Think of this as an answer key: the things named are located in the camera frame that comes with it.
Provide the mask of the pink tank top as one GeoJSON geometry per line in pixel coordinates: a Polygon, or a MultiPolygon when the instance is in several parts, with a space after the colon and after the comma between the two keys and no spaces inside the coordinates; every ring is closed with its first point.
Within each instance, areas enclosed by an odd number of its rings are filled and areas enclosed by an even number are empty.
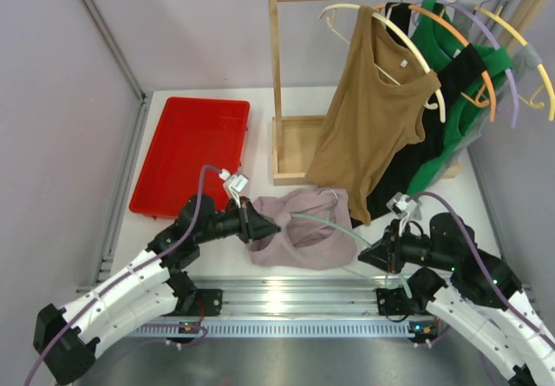
{"type": "Polygon", "coordinates": [[[281,198],[259,197],[253,206],[281,227],[247,246],[253,264],[321,271],[354,260],[356,241],[342,231],[352,229],[345,190],[300,188],[281,198]]]}

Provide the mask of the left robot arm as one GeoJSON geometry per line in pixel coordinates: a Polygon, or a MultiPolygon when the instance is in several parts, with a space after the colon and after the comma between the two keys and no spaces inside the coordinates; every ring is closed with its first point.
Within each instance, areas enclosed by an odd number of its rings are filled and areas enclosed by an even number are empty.
{"type": "Polygon", "coordinates": [[[114,276],[79,298],[37,314],[33,346],[59,385],[83,377],[113,344],[151,320],[186,314],[197,288],[186,268],[204,243],[236,237],[244,244],[280,232],[242,197],[223,210],[205,194],[191,197],[178,218],[114,276]]]}

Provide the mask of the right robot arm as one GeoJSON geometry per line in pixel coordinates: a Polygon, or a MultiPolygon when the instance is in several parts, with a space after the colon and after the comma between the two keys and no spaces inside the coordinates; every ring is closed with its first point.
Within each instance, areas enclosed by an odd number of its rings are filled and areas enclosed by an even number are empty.
{"type": "Polygon", "coordinates": [[[477,248],[474,231],[449,213],[429,232],[398,230],[399,220],[364,249],[359,261],[397,274],[417,265],[405,286],[377,290],[378,310],[401,322],[429,315],[444,321],[486,357],[511,385],[554,383],[554,336],[511,268],[477,248]]]}

